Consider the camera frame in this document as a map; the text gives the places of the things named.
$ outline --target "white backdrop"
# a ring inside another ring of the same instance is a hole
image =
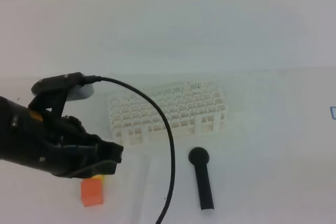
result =
[[[0,77],[336,66],[334,0],[0,0]]]

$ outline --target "cable connector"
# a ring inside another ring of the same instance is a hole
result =
[[[101,76],[83,76],[81,84],[84,86],[84,85],[93,84],[99,81],[102,81]]]

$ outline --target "blue object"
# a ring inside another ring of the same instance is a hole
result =
[[[336,107],[330,107],[331,117],[336,120]]]

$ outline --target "black wire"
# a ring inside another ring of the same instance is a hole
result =
[[[171,174],[170,174],[171,177],[170,177],[168,195],[167,195],[164,207],[162,209],[162,212],[161,212],[160,216],[158,217],[158,219],[156,221],[156,224],[161,224],[164,216],[166,215],[166,213],[168,211],[169,204],[172,200],[174,184],[175,184],[175,148],[174,148],[174,140],[173,140],[172,130],[170,129],[167,118],[165,117],[165,115],[162,112],[162,110],[160,109],[160,107],[151,98],[149,98],[146,94],[142,93],[140,90],[138,90],[138,89],[122,82],[122,81],[118,81],[118,80],[115,80],[115,79],[112,79],[112,78],[107,78],[107,77],[96,77],[96,76],[85,77],[85,79],[86,79],[86,83],[94,83],[94,82],[97,82],[97,81],[107,81],[107,82],[113,82],[115,84],[123,86],[123,87],[133,91],[134,93],[137,93],[142,98],[147,100],[151,105],[153,105],[153,107],[158,111],[159,115],[161,116],[161,118],[163,120],[163,123],[164,123],[164,125],[167,129],[167,132],[168,132],[170,152],[171,152]]]

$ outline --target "orange part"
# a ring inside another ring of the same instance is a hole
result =
[[[81,199],[85,207],[103,204],[103,186],[101,179],[83,179],[80,188]]]
[[[104,176],[104,175],[94,175],[92,178],[98,178],[98,179],[100,179],[102,182],[104,182],[104,180],[105,180],[105,176]]]

